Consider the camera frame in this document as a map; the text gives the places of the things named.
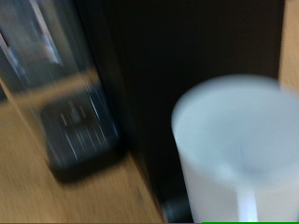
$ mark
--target black base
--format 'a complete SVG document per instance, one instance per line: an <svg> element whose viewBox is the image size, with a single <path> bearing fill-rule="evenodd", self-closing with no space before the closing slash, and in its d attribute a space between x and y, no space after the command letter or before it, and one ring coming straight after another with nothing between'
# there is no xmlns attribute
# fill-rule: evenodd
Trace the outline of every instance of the black base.
<svg viewBox="0 0 299 224"><path fill-rule="evenodd" d="M59 182L65 184L74 183L117 163L125 156L126 152L127 150L124 145L119 142L113 149L105 154L79 163L76 166L66 169L50 167L50 170Z"/></svg>

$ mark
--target coffee maker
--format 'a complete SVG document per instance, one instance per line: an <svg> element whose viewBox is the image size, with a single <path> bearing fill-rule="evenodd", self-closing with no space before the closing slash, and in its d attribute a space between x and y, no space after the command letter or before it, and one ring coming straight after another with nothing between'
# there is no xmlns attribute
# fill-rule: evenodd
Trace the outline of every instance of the coffee maker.
<svg viewBox="0 0 299 224"><path fill-rule="evenodd" d="M192 221L171 132L178 98L230 74L278 78L283 0L75 1L121 127L169 222Z"/></svg>

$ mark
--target white cup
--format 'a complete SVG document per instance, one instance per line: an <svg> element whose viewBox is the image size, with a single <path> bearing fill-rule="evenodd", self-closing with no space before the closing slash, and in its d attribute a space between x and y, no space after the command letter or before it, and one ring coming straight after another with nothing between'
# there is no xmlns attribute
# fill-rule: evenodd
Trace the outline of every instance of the white cup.
<svg viewBox="0 0 299 224"><path fill-rule="evenodd" d="M175 106L192 216L203 221L298 221L299 98L272 78L211 79Z"/></svg>

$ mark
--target cup handle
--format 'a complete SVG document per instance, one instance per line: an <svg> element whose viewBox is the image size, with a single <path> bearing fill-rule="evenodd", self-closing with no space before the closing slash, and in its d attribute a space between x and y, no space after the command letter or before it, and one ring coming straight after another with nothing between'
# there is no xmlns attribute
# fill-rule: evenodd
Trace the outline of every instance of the cup handle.
<svg viewBox="0 0 299 224"><path fill-rule="evenodd" d="M240 222L257 222L258 211L253 189L239 188L236 191L238 217Z"/></svg>

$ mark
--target wooden surface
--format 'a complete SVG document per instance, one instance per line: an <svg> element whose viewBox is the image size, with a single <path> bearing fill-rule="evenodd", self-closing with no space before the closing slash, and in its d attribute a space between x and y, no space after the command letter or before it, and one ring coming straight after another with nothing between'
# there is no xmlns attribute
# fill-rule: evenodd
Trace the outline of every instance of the wooden surface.
<svg viewBox="0 0 299 224"><path fill-rule="evenodd" d="M299 90L299 0L287 0L280 80ZM0 222L161 222L130 155L59 185L11 105L0 104Z"/></svg>

